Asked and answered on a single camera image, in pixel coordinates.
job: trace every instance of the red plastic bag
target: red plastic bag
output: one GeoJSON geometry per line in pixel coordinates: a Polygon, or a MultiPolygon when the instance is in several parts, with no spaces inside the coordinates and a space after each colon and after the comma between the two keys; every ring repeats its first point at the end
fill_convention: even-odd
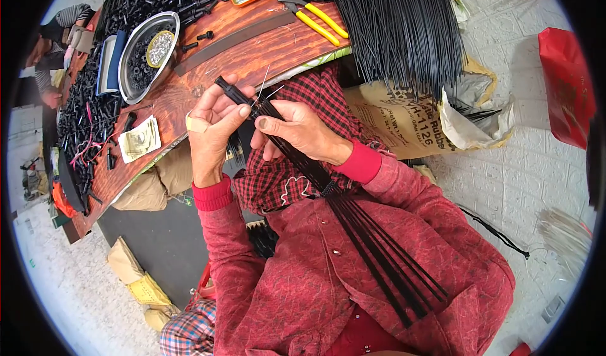
{"type": "Polygon", "coordinates": [[[76,211],[67,201],[65,193],[63,193],[61,183],[55,181],[53,181],[53,201],[55,201],[55,207],[61,210],[66,217],[73,218],[76,215],[76,211]]]}
{"type": "Polygon", "coordinates": [[[570,31],[548,27],[539,34],[539,55],[553,136],[586,149],[596,100],[579,43],[570,31]]]}

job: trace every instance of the yellow-handled pliers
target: yellow-handled pliers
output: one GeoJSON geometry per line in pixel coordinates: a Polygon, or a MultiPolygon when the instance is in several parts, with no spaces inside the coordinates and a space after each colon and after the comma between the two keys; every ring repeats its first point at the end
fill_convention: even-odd
{"type": "Polygon", "coordinates": [[[347,34],[347,32],[345,30],[340,28],[339,25],[337,25],[335,23],[335,21],[333,21],[332,19],[330,19],[330,17],[328,15],[326,15],[325,12],[318,9],[313,4],[307,3],[303,0],[278,0],[278,1],[282,2],[284,5],[286,5],[286,7],[288,9],[290,9],[290,11],[292,11],[294,15],[297,16],[297,18],[302,20],[307,26],[311,27],[312,29],[317,31],[319,34],[321,34],[323,37],[328,39],[330,41],[330,43],[333,43],[333,45],[338,47],[339,45],[341,45],[341,42],[339,42],[339,40],[333,34],[330,34],[326,29],[324,29],[324,27],[318,25],[311,18],[309,18],[307,16],[307,14],[299,11],[299,9],[297,8],[297,5],[301,5],[305,9],[316,14],[320,19],[322,19],[324,22],[326,22],[326,24],[328,26],[330,26],[330,28],[335,30],[335,32],[337,34],[339,34],[342,38],[345,38],[345,39],[349,38],[349,34],[347,34]]]}

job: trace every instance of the red checkered fabric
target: red checkered fabric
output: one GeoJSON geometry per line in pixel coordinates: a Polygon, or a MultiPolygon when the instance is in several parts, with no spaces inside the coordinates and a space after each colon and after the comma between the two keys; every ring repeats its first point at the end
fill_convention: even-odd
{"type": "MultiPolygon", "coordinates": [[[[381,139],[364,133],[364,125],[347,106],[343,90],[337,82],[337,68],[338,64],[332,62],[294,76],[273,87],[275,90],[284,85],[275,97],[305,103],[341,137],[356,139],[371,148],[387,151],[381,139]]],[[[240,170],[233,178],[232,186],[242,209],[264,215],[320,194],[287,158],[266,162],[262,156],[263,148],[252,150],[246,169],[240,170]]],[[[322,164],[331,170],[329,163],[322,164]]],[[[360,188],[359,183],[335,171],[332,171],[331,177],[343,191],[360,188]]]]}

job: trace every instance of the red stool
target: red stool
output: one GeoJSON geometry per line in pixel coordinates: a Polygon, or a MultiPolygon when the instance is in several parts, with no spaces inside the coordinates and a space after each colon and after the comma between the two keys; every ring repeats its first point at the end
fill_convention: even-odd
{"type": "Polygon", "coordinates": [[[209,260],[208,263],[206,264],[206,267],[204,268],[204,271],[202,272],[202,276],[200,277],[200,281],[198,282],[198,287],[193,292],[192,298],[190,299],[189,303],[186,306],[186,311],[188,311],[192,307],[192,305],[199,299],[209,299],[209,300],[217,299],[215,285],[209,286],[208,288],[206,287],[206,284],[208,284],[208,279],[210,278],[210,265],[211,264],[212,264],[212,262],[209,260]]]}

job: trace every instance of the red wood grain surface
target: red wood grain surface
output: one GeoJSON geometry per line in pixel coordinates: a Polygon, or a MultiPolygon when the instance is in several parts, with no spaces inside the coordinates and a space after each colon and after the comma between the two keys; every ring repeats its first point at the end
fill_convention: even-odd
{"type": "MultiPolygon", "coordinates": [[[[345,28],[333,3],[317,4],[316,6],[334,19],[339,26],[345,28]]],[[[234,31],[266,19],[270,15],[275,15],[276,13],[272,11],[282,11],[282,7],[283,5],[277,0],[260,0],[241,8],[233,6],[231,2],[219,2],[211,15],[199,19],[184,31],[181,44],[195,42],[197,35],[208,30],[215,33],[215,38],[211,41],[206,39],[199,41],[198,49],[190,50],[185,55],[179,53],[179,59],[185,60],[210,42],[220,42],[224,36],[234,31]]],[[[96,24],[99,13],[100,11],[92,19],[92,23],[96,24]]],[[[315,15],[308,12],[307,14],[331,33],[335,33],[315,15]]],[[[296,20],[288,27],[274,29],[242,42],[200,64],[182,78],[178,78],[176,73],[172,73],[162,86],[149,93],[143,101],[122,110],[125,112],[152,104],[151,108],[137,111],[138,119],[134,125],[139,125],[153,114],[157,118],[162,147],[129,164],[124,164],[119,149],[112,148],[112,155],[117,156],[116,166],[113,170],[107,170],[105,157],[97,158],[99,164],[95,168],[93,192],[103,201],[103,204],[100,205],[90,199],[89,216],[85,217],[79,213],[73,218],[80,237],[87,234],[111,201],[148,163],[186,133],[185,116],[187,112],[193,108],[197,98],[201,96],[206,87],[213,84],[217,76],[238,73],[240,76],[238,86],[257,86],[262,83],[268,65],[270,65],[270,69],[267,78],[270,79],[337,49],[300,20],[296,20]]],[[[339,48],[350,44],[347,39],[341,39],[338,35],[337,38],[341,41],[339,48]]],[[[76,77],[75,73],[83,67],[85,60],[83,57],[72,61],[70,66],[72,83],[76,77]]],[[[117,121],[115,126],[117,132],[124,127],[125,118],[126,116],[121,116],[117,121]]]]}

